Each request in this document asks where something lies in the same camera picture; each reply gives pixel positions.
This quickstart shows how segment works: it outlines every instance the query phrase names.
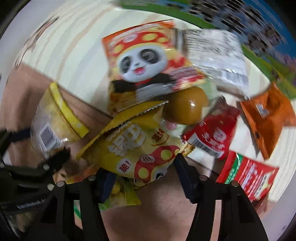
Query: brown egg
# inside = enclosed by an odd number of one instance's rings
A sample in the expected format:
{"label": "brown egg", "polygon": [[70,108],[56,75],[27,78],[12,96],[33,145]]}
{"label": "brown egg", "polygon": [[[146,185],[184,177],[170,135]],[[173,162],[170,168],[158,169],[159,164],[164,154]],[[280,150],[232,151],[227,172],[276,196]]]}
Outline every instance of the brown egg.
{"label": "brown egg", "polygon": [[207,95],[199,87],[172,93],[164,105],[164,118],[170,122],[193,125],[201,121],[202,108],[209,105]]}

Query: cartoon panda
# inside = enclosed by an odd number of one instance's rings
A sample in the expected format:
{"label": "cartoon panda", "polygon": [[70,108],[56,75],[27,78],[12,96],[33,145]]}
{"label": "cartoon panda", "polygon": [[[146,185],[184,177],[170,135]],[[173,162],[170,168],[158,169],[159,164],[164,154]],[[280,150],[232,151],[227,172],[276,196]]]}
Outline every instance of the cartoon panda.
{"label": "cartoon panda", "polygon": [[163,72],[182,66],[184,60],[176,66],[167,56],[170,49],[171,42],[161,32],[131,34],[117,42],[112,55],[121,79],[112,81],[114,93],[136,91],[137,97],[171,93],[169,87],[176,80]]}

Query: yellow snack pouch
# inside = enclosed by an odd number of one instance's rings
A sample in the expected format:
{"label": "yellow snack pouch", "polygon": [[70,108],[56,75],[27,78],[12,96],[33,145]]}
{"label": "yellow snack pouch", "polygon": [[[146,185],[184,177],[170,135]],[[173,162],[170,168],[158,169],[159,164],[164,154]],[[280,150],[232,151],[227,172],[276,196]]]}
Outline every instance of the yellow snack pouch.
{"label": "yellow snack pouch", "polygon": [[47,158],[66,142],[76,142],[89,132],[52,83],[42,96],[31,123],[31,142]]}
{"label": "yellow snack pouch", "polygon": [[158,106],[105,133],[92,142],[82,158],[145,184],[164,176],[175,156],[182,151],[186,155],[193,147],[159,128],[162,110],[163,106]]}

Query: red bottle-shaped package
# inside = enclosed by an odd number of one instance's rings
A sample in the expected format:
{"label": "red bottle-shaped package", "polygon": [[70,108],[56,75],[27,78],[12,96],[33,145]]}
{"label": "red bottle-shaped package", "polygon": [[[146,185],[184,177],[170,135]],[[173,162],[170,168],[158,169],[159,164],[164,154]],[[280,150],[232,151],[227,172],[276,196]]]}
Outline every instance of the red bottle-shaped package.
{"label": "red bottle-shaped package", "polygon": [[211,156],[224,159],[235,134],[240,110],[226,103],[220,97],[211,112],[182,139],[199,147]]}
{"label": "red bottle-shaped package", "polygon": [[268,166],[229,151],[216,182],[229,184],[231,181],[237,181],[250,201],[260,200],[270,190],[278,171],[278,167]]}

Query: metal screw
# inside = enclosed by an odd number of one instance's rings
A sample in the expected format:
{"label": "metal screw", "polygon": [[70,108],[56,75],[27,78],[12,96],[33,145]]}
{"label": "metal screw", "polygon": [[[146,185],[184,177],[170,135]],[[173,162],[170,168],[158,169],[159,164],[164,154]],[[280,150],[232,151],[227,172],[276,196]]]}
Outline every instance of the metal screw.
{"label": "metal screw", "polygon": [[59,181],[58,183],[57,183],[57,186],[60,188],[60,187],[62,187],[63,185],[65,185],[65,182],[64,181]]}
{"label": "metal screw", "polygon": [[237,181],[232,181],[231,182],[231,185],[234,186],[234,187],[238,187],[239,186],[239,183]]}
{"label": "metal screw", "polygon": [[96,176],[95,175],[90,175],[87,179],[89,181],[94,181],[96,179]]}
{"label": "metal screw", "polygon": [[43,165],[43,169],[46,170],[46,171],[48,171],[49,170],[49,165],[48,164],[44,164]]}
{"label": "metal screw", "polygon": [[52,190],[54,189],[54,185],[51,184],[51,183],[48,184],[48,185],[47,185],[47,189],[50,190],[50,191],[52,191]]}
{"label": "metal screw", "polygon": [[200,180],[201,181],[206,181],[208,177],[206,175],[200,175]]}

